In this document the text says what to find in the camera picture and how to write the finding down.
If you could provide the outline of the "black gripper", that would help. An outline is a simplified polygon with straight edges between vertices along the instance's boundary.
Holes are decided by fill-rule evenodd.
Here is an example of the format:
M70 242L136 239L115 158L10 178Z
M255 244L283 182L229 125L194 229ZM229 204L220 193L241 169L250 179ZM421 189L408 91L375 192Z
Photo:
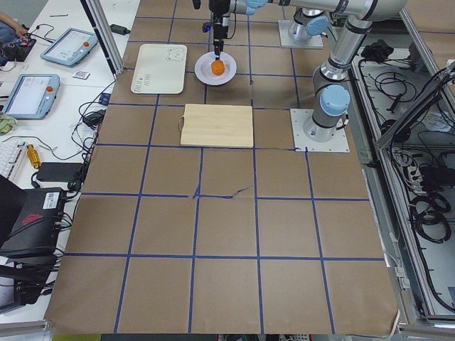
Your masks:
M224 39L228 37L230 0L209 0L208 8L211 12L210 22L203 24L202 31L213 32L215 59L219 60L224 48Z

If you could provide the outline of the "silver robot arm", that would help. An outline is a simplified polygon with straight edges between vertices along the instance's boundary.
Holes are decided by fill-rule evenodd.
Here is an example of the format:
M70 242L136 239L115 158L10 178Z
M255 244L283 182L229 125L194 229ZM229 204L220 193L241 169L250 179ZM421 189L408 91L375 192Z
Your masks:
M224 41L233 36L228 34L230 17L236 14L251 16L267 4L267 1L210 0L208 7L210 20L202 26L204 33L213 33L215 58L223 52ZM321 34L328 30L329 18L319 9L310 9L295 5L295 13L290 21L280 20L279 34L281 46L286 48L322 49Z
M353 57L375 21L384 21L401 11L406 1L274 1L277 6L316 9L348 16L328 60L316 69L314 87L325 81L328 86L338 84L347 76Z

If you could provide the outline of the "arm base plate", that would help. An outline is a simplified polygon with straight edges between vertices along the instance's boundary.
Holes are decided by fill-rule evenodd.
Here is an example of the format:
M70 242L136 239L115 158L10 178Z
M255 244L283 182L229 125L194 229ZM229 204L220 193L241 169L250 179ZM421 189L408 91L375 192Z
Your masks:
M294 149L300 152L349 153L343 119L332 128L313 121L312 109L290 109Z
M313 34L309 30L309 25L305 26L295 21L279 20L278 27L281 47L303 49L323 48L321 32L317 31L317 34Z

